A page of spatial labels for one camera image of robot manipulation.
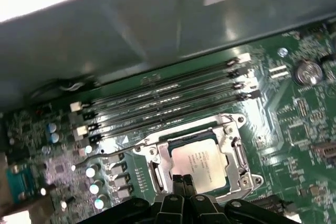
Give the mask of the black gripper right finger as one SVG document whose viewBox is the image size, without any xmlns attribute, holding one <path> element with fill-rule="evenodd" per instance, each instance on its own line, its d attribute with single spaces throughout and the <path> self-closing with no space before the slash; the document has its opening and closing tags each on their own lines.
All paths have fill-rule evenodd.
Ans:
<svg viewBox="0 0 336 224">
<path fill-rule="evenodd" d="M 184 176 L 185 199 L 195 223 L 265 223 L 265 209 L 241 199 L 220 206 L 214 197 L 197 194 L 190 174 Z"/>
</svg>

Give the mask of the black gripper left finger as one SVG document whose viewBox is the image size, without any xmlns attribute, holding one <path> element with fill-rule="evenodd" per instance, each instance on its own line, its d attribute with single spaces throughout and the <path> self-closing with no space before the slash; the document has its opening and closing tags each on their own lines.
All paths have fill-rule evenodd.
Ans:
<svg viewBox="0 0 336 224">
<path fill-rule="evenodd" d="M 173 193 L 158 195 L 153 204 L 142 198 L 132 198 L 107 210 L 105 223 L 182 223 L 184 208 L 184 178 L 173 176 Z"/>
</svg>

